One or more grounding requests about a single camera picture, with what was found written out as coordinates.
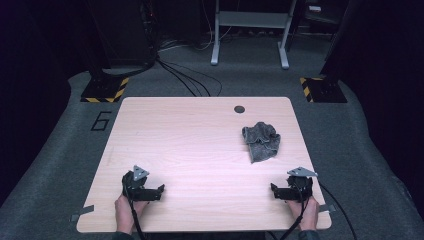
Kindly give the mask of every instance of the black wire bundle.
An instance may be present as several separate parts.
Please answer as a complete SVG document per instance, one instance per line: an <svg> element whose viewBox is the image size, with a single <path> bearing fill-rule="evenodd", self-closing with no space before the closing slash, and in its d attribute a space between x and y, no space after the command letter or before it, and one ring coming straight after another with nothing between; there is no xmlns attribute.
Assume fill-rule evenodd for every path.
<svg viewBox="0 0 424 240"><path fill-rule="evenodd" d="M214 77L211 77L211 76L208 76L208 75L206 75L206 74L203 74L203 73L201 73L201 72L197 72L197 71L194 71L194 70L192 70L192 69L190 69L190 68L187 68L187 67L184 67L184 66L181 66L181 65L178 65L178 64L176 64L176 63L170 63L170 62L165 62L165 61L162 61L162 60L160 60L159 59L159 57L156 59L156 62L157 63L159 63L166 71L168 71L168 72L170 72L172 75L174 75L182 84L184 84L184 86L190 91L190 93L193 95L193 96L195 96L195 97L198 97L198 95L196 95L196 93L195 93L195 91L193 91L190 87L189 87L189 85L186 83L186 81L188 81L188 83L189 84L191 84L192 85L192 87L194 87L195 89L196 89L196 91L197 91L197 93L200 95L200 96L203 96L203 94L202 94L202 92L200 91L200 89L199 89L199 87L198 87L198 85L200 85L200 87L201 88L203 88L204 89L204 91L206 92L206 94L207 94L207 96L208 97L211 97L211 94L210 94L210 92L209 92L209 90L206 88L206 86L203 84L203 83L201 83L200 81L198 81L198 80L196 80L196 79L194 79L193 77L190 77L189 75L187 75L187 74L185 74L185 73L183 73L183 72L181 72L181 71L179 71L179 70L177 70L176 68L174 68L174 67L172 67L171 65L174 65L174 66L178 66L178 67L180 67L180 68L185 68L185 69L187 69L187 70L190 70L190 71L192 71L192 72L194 72L194 73L197 73L197 74L200 74L200 75L203 75L203 76L205 76L205 77L207 77L207 78L210 78L210 79L212 79L212 80L214 80L214 81L216 81L218 84L219 84L219 91L218 91L218 93L217 93L217 95L216 96L219 96L220 94L221 94L221 91L222 91L222 83L220 82L220 81L218 81L216 78L214 78Z"/></svg>
<svg viewBox="0 0 424 240"><path fill-rule="evenodd" d="M122 183L122 186L125 190L126 196L130 196L130 195L128 195L128 191L127 191L127 188L125 187L124 183ZM146 238L143 235L143 232L141 231L140 223L138 221L137 212L134 209L134 204L133 204L134 201L132 199L130 199L129 197L127 197L127 199L128 199L128 204L130 205L130 208L131 208L131 213L132 213L132 216L133 216L133 219L134 219L134 225L135 225L135 228L137 229L138 236L140 237L140 240L146 240Z"/></svg>
<svg viewBox="0 0 424 240"><path fill-rule="evenodd" d="M333 194L331 194L330 191L328 191L328 189L324 185L321 184L321 182L318 182L318 184L328 193L328 195L330 195L330 197L336 202L337 206L339 206L340 211L342 211L342 213L343 213L343 215L346 219L346 222L349 225L350 231L352 232L353 239L356 240L357 237L356 237L355 230L353 229L352 223L350 222L349 218L347 217L347 214L344 211L344 209L342 208L342 206L340 205L339 201L337 201L337 199L333 196Z"/></svg>
<svg viewBox="0 0 424 240"><path fill-rule="evenodd" d="M296 185L294 185L297 190L299 191L299 195L300 195L300 202L302 204L302 210L300 212L299 217L296 218L296 221L294 221L293 225L284 233L284 235L280 238L280 240L286 239L291 232L293 232L293 230L300 224L300 222L302 221L303 218L303 213L305 212L306 207L308 206L308 202L309 202L309 198L306 200L306 205L305 205L305 201L303 199L302 196L302 191L300 190L300 188Z"/></svg>

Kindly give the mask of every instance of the black base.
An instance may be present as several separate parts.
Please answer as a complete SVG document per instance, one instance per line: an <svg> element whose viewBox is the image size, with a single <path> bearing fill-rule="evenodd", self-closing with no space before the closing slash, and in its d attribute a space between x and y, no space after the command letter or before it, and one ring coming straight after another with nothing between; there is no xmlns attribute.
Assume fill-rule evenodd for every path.
<svg viewBox="0 0 424 240"><path fill-rule="evenodd" d="M81 102L117 102L128 82L127 77L103 74L101 79L91 78Z"/></svg>
<svg viewBox="0 0 424 240"><path fill-rule="evenodd" d="M300 82L308 102L347 103L337 82L328 83L322 78L301 78Z"/></svg>

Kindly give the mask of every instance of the gray cloth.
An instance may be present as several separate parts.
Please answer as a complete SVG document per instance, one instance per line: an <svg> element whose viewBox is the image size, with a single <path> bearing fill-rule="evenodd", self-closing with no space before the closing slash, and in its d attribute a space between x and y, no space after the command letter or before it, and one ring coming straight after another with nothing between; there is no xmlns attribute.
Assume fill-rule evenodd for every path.
<svg viewBox="0 0 424 240"><path fill-rule="evenodd" d="M249 145L252 163L277 155L281 136L277 134L272 125L258 122L252 128L244 127L242 134L244 141Z"/></svg>

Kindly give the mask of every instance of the table top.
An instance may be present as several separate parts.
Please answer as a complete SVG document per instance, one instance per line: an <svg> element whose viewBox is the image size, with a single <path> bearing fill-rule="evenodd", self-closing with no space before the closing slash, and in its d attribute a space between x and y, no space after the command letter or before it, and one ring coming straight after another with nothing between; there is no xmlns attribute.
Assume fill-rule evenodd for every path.
<svg viewBox="0 0 424 240"><path fill-rule="evenodd" d="M271 124L281 143L275 157L252 164L242 128L257 122ZM84 204L94 211L80 216L79 232L116 230L114 201L134 165L150 172L146 188L165 184L140 218L144 232L288 229L294 219L270 183L285 188L287 171L314 171L288 98L126 98ZM313 191L325 204L316 179ZM329 213L320 213L317 227L330 226Z"/></svg>

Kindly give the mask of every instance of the gray carpet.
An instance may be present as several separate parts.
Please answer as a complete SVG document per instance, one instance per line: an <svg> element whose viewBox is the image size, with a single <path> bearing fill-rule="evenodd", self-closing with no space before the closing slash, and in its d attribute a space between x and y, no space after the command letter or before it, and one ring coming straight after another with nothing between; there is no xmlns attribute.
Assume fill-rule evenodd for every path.
<svg viewBox="0 0 424 240"><path fill-rule="evenodd" d="M361 105L340 82L347 104L308 103L300 77L319 77L329 42L299 36L288 53L290 69L280 66L275 38L233 39L222 43L218 66L210 65L212 46L160 52L164 61L213 76L220 96L285 96L291 99L319 181L342 204L358 239L422 239L424 223L406 189L368 136ZM216 96L219 84L180 68ZM69 104L44 148L0 210L0 239L108 239L111 234L81 234L70 216L85 202L113 127L118 103L81 103L90 76L69 83ZM131 77L123 97L192 96L174 76L156 64ZM97 115L110 121L105 131L90 131ZM334 200L324 191L328 204ZM322 239L353 239L338 209ZM296 239L294 232L289 239Z"/></svg>

